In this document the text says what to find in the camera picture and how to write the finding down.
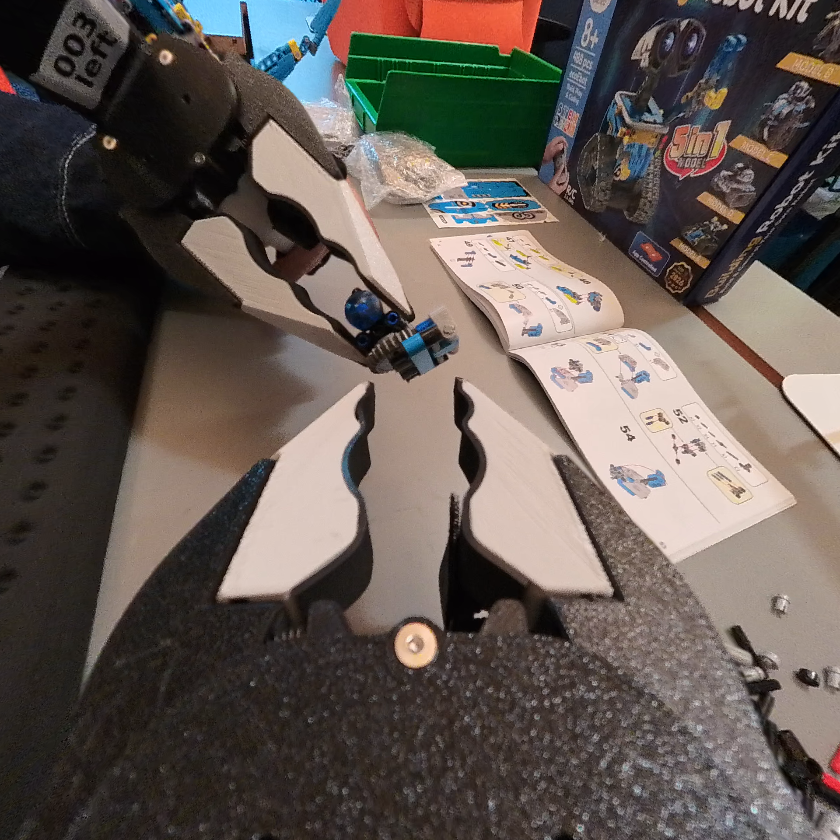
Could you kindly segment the white stand base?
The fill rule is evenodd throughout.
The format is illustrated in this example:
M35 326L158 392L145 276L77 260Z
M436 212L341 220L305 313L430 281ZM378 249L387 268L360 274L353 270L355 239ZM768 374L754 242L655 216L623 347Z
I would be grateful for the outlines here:
M815 434L839 455L839 374L790 374L781 390Z

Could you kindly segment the grey gear dark-blue ball assembly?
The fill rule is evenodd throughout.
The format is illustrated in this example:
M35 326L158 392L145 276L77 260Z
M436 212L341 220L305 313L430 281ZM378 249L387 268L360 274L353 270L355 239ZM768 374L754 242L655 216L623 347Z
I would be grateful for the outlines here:
M377 374L393 371L394 350L375 347L389 336L412 331L411 325L397 311L385 311L373 292L361 288L353 289L347 298L344 317L357 330L353 345L362 352L368 367Z

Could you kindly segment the orange felt bag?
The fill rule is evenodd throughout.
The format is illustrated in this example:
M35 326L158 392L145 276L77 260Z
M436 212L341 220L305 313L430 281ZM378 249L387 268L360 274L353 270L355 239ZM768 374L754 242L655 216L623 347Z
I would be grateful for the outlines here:
M540 1L342 1L328 37L346 62L350 37L359 32L459 41L530 51Z

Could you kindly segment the blue sticker sheet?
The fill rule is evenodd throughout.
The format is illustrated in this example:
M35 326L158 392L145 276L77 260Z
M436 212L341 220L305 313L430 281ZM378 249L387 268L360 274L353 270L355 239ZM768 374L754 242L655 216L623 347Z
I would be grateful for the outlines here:
M519 181L473 180L424 205L438 228L470 230L555 223L557 218Z

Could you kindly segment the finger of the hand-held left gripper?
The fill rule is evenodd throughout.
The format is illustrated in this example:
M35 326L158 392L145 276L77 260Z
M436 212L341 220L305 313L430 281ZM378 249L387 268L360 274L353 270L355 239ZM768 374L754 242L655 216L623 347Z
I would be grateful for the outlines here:
M349 332L315 309L303 290L270 273L257 237L231 218L196 220L183 247L239 301L243 312L374 373L393 371L363 353Z
M414 318L402 282L346 178L329 174L272 119L251 143L251 174L270 199L301 211L318 242L351 263L371 291L406 320Z

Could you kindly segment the black perforated panel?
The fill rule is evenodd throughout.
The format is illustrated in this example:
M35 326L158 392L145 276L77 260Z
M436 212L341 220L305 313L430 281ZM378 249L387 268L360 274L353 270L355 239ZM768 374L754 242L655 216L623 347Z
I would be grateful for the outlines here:
M81 686L159 293L2 268L1 834L43 794Z

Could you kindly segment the instruction booklet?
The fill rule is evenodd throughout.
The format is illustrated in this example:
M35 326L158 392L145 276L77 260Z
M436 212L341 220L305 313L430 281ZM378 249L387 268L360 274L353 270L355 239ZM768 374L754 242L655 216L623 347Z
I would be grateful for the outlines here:
M529 233L429 244L541 384L591 471L672 561L793 507L665 349L625 326L606 283Z

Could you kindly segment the pile of small building pieces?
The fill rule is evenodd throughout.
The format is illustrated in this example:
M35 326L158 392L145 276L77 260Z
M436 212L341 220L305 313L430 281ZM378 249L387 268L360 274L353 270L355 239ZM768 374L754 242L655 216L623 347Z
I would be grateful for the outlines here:
M728 635L728 655L738 668L774 760L800 795L808 817L815 825L826 826L830 818L838 817L839 748L835 747L827 763L821 763L792 730L780 728L773 713L782 689L781 659L772 651L755 647L741 625L731 625Z

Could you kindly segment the clear bag grey parts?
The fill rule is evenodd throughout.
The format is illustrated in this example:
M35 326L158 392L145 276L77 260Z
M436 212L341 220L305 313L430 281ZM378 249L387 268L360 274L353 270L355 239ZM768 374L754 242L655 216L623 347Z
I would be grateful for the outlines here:
M361 136L344 163L368 210L381 203L423 204L468 182L432 145L404 132Z

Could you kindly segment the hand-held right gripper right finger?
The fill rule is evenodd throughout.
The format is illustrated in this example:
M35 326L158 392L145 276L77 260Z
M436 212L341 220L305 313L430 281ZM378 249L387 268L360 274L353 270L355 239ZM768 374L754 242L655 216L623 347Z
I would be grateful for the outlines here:
M551 449L485 393L457 378L458 463L468 482L461 531L477 597L495 581L546 595L612 596L613 583Z

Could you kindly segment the dark blue toy kit box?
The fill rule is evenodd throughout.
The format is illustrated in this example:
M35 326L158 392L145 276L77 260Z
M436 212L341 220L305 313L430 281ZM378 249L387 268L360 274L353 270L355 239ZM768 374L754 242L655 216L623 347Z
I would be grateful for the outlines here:
M583 2L539 171L687 306L838 165L838 2Z

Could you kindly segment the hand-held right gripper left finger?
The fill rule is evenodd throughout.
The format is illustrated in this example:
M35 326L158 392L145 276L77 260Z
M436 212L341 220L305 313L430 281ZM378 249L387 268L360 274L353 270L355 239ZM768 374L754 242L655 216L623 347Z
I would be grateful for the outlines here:
M372 577L360 483L371 466L375 389L364 382L286 443L217 591L218 602L279 602L294 613L354 604Z

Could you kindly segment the crumpled clear plastic bag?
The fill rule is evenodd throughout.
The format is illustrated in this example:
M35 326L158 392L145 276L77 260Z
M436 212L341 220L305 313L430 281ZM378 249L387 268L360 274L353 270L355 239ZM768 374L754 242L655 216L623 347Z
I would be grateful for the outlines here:
M331 96L303 102L304 109L319 131L328 150L345 161L361 137L343 73L335 79Z

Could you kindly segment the grey desk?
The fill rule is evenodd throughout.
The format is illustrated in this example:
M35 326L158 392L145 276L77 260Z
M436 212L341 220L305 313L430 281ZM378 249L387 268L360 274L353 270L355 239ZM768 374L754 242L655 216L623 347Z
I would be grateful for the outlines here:
M680 306L566 206L531 228L542 247L614 289L626 324L655 337L740 444L796 504L679 563L720 632L740 625L780 659L773 720L827 767L838 747L838 691L795 672L838 666L838 458L779 389L712 326L720 314ZM495 330L430 248L443 236L421 207L380 205L380 239L415 312L452 312L459 352L407 384L372 378L372 466L364 479L374 567L348 612L359 634L409 616L441 622L438 570L449 499L466 491L458 466L454 382L462 377L553 452L582 464L532 374L509 359ZM361 367L288 337L224 304L167 293L143 373L122 471L87 662L88 676L134 594L166 554L259 459L365 380Z

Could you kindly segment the green plastic bin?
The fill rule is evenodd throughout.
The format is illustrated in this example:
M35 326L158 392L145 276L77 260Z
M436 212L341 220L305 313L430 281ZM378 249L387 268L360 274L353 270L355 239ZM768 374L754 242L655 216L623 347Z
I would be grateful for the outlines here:
M364 133L407 133L459 169L536 168L561 76L518 48L353 33L345 84Z

